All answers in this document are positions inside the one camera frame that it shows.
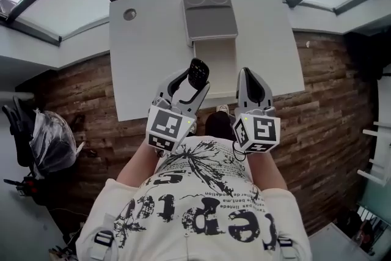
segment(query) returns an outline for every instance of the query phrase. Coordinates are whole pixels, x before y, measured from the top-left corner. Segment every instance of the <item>wood paneling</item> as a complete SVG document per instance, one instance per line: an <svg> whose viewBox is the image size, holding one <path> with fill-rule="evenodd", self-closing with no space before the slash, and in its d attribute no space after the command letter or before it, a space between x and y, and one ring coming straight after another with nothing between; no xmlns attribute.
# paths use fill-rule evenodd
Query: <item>wood paneling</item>
<svg viewBox="0 0 391 261"><path fill-rule="evenodd" d="M371 147L371 137L361 131L373 115L370 86L358 78L342 37L295 33L295 39L305 91L274 98L282 137L273 156L311 234L342 207L355 204L361 183L356 171L365 168ZM106 179L116 178L142 142L146 119L118 122L108 54L47 72L19 90L34 92L38 103L68 122L75 114L86 115L75 132L77 143L86 141L86 148L75 166L51 184L48 208L87 215ZM199 134L214 110L199 112ZM96 158L87 156L89 149ZM78 229L85 220L64 210L51 214L63 232Z"/></svg>

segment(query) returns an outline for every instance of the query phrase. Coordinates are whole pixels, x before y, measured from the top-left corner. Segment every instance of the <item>person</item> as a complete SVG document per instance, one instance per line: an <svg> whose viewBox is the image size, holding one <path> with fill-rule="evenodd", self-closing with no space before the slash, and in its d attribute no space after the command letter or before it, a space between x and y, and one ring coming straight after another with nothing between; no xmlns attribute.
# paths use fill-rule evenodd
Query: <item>person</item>
<svg viewBox="0 0 391 261"><path fill-rule="evenodd" d="M108 215L118 260L311 260L296 199L271 154L240 162L230 124L220 106L205 136L188 136L162 158L144 141L97 197L76 242L79 259Z"/></svg>

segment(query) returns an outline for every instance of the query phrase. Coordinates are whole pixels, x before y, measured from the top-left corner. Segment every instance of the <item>white wall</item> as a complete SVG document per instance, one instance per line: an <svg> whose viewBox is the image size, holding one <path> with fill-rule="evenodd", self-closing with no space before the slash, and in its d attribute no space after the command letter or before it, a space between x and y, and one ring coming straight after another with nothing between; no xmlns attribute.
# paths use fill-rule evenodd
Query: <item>white wall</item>
<svg viewBox="0 0 391 261"><path fill-rule="evenodd" d="M62 234L45 207L21 198L3 179L20 181L28 174L16 161L16 148L7 117L0 113L0 260L49 261L48 249L64 247Z"/></svg>
<svg viewBox="0 0 391 261"><path fill-rule="evenodd" d="M285 8L294 31L341 34L333 12L303 6L292 9L287 4Z"/></svg>
<svg viewBox="0 0 391 261"><path fill-rule="evenodd" d="M0 56L58 67L59 51L59 47L0 26Z"/></svg>
<svg viewBox="0 0 391 261"><path fill-rule="evenodd" d="M338 16L340 32L347 33L386 17L391 12L391 0L367 0Z"/></svg>
<svg viewBox="0 0 391 261"><path fill-rule="evenodd" d="M88 59L110 49L109 23L89 29L61 43L59 67Z"/></svg>

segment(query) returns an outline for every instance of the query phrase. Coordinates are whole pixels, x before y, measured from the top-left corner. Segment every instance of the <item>foot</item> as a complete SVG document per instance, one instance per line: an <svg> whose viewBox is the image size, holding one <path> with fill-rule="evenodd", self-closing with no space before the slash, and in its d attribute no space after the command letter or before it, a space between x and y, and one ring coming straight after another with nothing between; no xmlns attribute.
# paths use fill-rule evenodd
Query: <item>foot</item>
<svg viewBox="0 0 391 261"><path fill-rule="evenodd" d="M230 110L228 108L228 105L221 105L216 107L216 112L223 111L227 114L230 114Z"/></svg>
<svg viewBox="0 0 391 261"><path fill-rule="evenodd" d="M197 133L197 122L194 122L194 124L191 125L189 133L192 133L192 134L196 134Z"/></svg>

